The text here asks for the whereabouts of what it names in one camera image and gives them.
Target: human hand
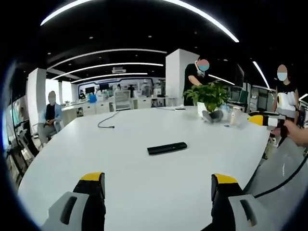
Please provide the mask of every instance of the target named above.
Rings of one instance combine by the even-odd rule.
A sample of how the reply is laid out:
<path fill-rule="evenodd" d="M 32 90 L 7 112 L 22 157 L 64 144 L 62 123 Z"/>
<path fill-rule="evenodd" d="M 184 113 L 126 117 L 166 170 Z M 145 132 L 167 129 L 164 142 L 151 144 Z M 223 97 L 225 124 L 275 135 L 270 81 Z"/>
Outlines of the human hand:
<path fill-rule="evenodd" d="M 284 125 L 288 129 L 288 137 L 290 137 L 297 145 L 305 146 L 307 144 L 307 135 L 304 133 L 307 132 L 306 129 L 300 129 L 295 123 L 290 120 L 285 120 Z M 276 128 L 271 133 L 275 136 L 280 135 L 281 129 Z"/>

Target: face mask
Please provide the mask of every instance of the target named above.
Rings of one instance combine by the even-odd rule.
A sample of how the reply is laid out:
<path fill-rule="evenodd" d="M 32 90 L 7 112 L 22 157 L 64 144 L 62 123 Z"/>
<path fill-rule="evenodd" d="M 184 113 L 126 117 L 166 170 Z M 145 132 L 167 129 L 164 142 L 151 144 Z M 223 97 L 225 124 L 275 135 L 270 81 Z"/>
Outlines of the face mask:
<path fill-rule="evenodd" d="M 209 65 L 199 65 L 199 69 L 202 71 L 208 70 L 209 67 L 210 67 Z"/>
<path fill-rule="evenodd" d="M 48 98 L 48 101 L 49 101 L 50 104 L 55 104 L 56 103 L 56 98 L 50 97 L 50 98 Z"/>
<path fill-rule="evenodd" d="M 285 81 L 287 79 L 287 75 L 288 75 L 287 73 L 282 73 L 282 72 L 277 73 L 277 77 L 280 81 Z"/>

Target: display screen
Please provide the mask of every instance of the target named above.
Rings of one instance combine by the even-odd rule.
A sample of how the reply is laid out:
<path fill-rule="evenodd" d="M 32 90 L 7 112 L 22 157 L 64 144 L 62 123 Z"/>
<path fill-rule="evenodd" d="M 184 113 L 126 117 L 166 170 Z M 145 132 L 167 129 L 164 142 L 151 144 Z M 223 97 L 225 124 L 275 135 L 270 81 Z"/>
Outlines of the display screen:
<path fill-rule="evenodd" d="M 109 89 L 109 84 L 105 83 L 105 84 L 100 84 L 100 90 L 108 90 Z"/>
<path fill-rule="evenodd" d="M 86 94 L 94 93 L 94 92 L 95 92 L 95 88 L 94 87 L 86 88 Z"/>

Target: white table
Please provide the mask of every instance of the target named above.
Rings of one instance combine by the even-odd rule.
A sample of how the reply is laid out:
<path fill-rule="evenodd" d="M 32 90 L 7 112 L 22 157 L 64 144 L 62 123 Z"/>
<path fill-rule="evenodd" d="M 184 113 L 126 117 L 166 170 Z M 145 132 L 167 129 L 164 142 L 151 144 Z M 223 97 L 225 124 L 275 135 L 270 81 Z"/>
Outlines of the white table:
<path fill-rule="evenodd" d="M 269 131 L 208 124 L 197 109 L 157 108 L 75 119 L 53 137 L 26 172 L 19 196 L 38 225 L 49 207 L 90 172 L 105 172 L 106 231 L 199 231 L 211 218 L 211 175 L 243 188 L 265 150 Z M 186 142 L 179 152 L 149 156 L 148 147 Z"/>

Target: window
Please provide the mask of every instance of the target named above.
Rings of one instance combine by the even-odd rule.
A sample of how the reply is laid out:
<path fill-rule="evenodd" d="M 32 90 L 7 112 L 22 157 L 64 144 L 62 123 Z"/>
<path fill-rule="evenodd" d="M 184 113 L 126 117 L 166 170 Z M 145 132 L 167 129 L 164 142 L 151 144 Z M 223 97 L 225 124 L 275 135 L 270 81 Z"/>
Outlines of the window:
<path fill-rule="evenodd" d="M 62 101 L 63 103 L 65 101 L 73 101 L 72 84 L 70 82 L 62 82 Z"/>

